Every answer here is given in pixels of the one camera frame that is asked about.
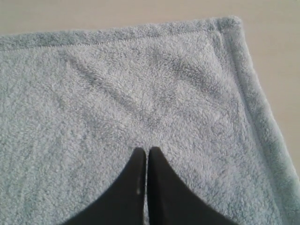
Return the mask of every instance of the floor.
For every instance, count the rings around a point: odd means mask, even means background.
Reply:
[[[300,0],[0,0],[0,35],[239,16],[300,174]]]

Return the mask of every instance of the towel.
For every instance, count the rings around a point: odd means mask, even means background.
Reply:
[[[233,221],[299,224],[299,179],[235,16],[1,36],[0,76],[2,224],[66,221],[152,146]]]

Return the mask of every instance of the light blue towel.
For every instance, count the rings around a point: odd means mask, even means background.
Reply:
[[[300,224],[299,179],[237,17],[3,36],[0,77],[1,224],[65,221],[137,146],[161,147],[241,225]]]

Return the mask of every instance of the beige floor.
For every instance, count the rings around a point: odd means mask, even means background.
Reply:
[[[300,174],[300,0],[0,0],[0,34],[237,15]]]

